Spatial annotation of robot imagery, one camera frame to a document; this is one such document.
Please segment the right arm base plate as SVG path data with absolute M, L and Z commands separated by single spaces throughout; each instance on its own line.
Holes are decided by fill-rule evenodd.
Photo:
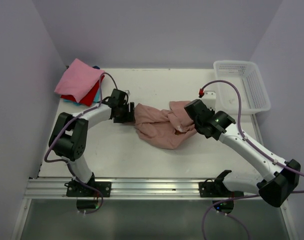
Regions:
M 223 183 L 215 182 L 213 179 L 206 179 L 198 183 L 199 195 L 201 198 L 234 198 L 243 197 L 242 191 L 230 191 Z

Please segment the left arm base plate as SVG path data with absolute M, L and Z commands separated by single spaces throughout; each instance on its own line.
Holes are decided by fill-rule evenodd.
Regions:
M 108 198 L 111 193 L 112 183 L 109 181 L 94 181 L 88 186 L 83 186 L 77 181 L 70 181 L 64 184 L 67 188 L 67 197 L 104 197 Z

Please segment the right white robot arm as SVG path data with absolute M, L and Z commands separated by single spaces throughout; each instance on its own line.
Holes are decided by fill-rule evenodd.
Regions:
M 253 174 L 224 170 L 216 178 L 199 183 L 201 197 L 240 197 L 251 193 L 278 208 L 297 187 L 301 166 L 296 160 L 286 161 L 273 154 L 238 129 L 230 115 L 208 109 L 200 99 L 184 109 L 199 134 L 230 147 L 258 171 Z

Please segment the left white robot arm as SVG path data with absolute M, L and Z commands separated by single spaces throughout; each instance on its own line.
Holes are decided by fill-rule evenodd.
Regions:
M 88 130 L 108 120 L 117 124 L 133 123 L 134 103 L 129 102 L 129 95 L 128 90 L 115 88 L 110 96 L 93 106 L 73 114 L 62 112 L 56 120 L 44 161 L 64 162 L 84 196 L 91 196 L 96 189 L 91 181 L 94 174 L 84 157 Z

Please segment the dusty pink printed t shirt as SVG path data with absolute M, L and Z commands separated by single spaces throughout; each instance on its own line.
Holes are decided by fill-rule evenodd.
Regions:
M 197 133 L 194 122 L 184 109 L 188 103 L 190 101 L 170 101 L 169 110 L 137 104 L 135 129 L 138 137 L 157 148 L 178 148 Z

